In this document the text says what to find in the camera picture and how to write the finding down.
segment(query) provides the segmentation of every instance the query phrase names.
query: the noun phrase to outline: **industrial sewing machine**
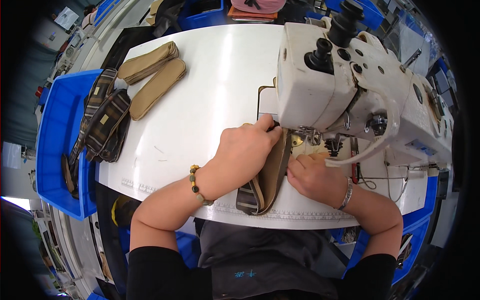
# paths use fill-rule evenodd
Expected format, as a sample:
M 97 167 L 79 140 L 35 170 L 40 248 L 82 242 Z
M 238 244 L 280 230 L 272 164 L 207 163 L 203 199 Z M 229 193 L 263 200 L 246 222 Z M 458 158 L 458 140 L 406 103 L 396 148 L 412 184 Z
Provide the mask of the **industrial sewing machine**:
M 364 31 L 357 35 L 361 6 L 345 0 L 340 7 L 333 19 L 321 19 L 322 27 L 285 24 L 276 77 L 280 125 L 311 145 L 323 140 L 330 165 L 356 163 L 384 151 L 385 164 L 438 175 L 452 162 L 453 117 L 433 80 L 408 69 L 421 49 L 401 64 L 377 37 Z M 347 137 L 371 144 L 338 160 Z

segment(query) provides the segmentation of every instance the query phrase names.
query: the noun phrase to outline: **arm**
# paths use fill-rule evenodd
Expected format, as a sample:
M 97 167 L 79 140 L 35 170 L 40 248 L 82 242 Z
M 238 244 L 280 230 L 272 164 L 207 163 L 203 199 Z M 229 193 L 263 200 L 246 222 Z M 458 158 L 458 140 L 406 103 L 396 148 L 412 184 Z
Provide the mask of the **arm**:
M 273 125 L 272 116 L 265 114 L 254 125 L 225 129 L 214 158 L 195 173 L 199 193 L 215 200 L 251 180 L 282 133 L 280 126 L 266 132 Z M 189 176 L 151 194 L 133 215 L 130 250 L 157 246 L 178 251 L 174 230 L 201 206 Z
M 339 208 L 347 192 L 347 178 L 340 168 L 325 166 L 325 155 L 292 156 L 288 162 L 288 181 L 297 191 L 315 201 Z M 398 257 L 403 231 L 402 215 L 395 203 L 374 192 L 353 185 L 344 212 L 354 216 L 370 234 L 363 257 L 386 253 Z

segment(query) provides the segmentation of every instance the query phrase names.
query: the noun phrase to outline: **pink bag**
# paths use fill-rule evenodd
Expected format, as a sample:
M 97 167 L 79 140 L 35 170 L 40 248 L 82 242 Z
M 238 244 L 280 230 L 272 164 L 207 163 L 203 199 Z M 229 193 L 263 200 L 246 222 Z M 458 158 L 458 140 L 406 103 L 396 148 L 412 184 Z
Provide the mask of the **pink bag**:
M 274 13 L 282 9 L 286 0 L 231 0 L 233 7 L 244 12 Z

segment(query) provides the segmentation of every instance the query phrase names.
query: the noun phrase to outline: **green beaded bracelet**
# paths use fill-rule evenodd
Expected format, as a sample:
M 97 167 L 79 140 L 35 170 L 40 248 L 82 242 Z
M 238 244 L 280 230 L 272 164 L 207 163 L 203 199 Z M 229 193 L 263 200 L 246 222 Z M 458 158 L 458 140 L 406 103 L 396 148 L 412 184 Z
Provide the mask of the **green beaded bracelet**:
M 198 165 L 192 165 L 190 167 L 190 182 L 192 183 L 192 191 L 197 195 L 197 200 L 200 201 L 203 205 L 205 206 L 211 206 L 213 205 L 213 201 L 211 200 L 205 200 L 205 198 L 200 194 L 199 188 L 195 183 L 195 172 L 200 169 Z

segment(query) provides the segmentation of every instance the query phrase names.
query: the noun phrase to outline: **silver bracelet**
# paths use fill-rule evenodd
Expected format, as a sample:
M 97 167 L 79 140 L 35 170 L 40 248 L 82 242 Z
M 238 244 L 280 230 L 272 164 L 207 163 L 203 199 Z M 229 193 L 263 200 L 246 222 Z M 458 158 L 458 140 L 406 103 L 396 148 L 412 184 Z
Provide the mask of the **silver bracelet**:
M 348 180 L 348 187 L 347 187 L 347 194 L 345 194 L 345 198 L 343 199 L 342 206 L 338 208 L 338 210 L 342 210 L 345 208 L 345 206 L 348 204 L 350 201 L 350 198 L 352 197 L 352 192 L 353 192 L 353 181 L 352 178 L 347 177 Z

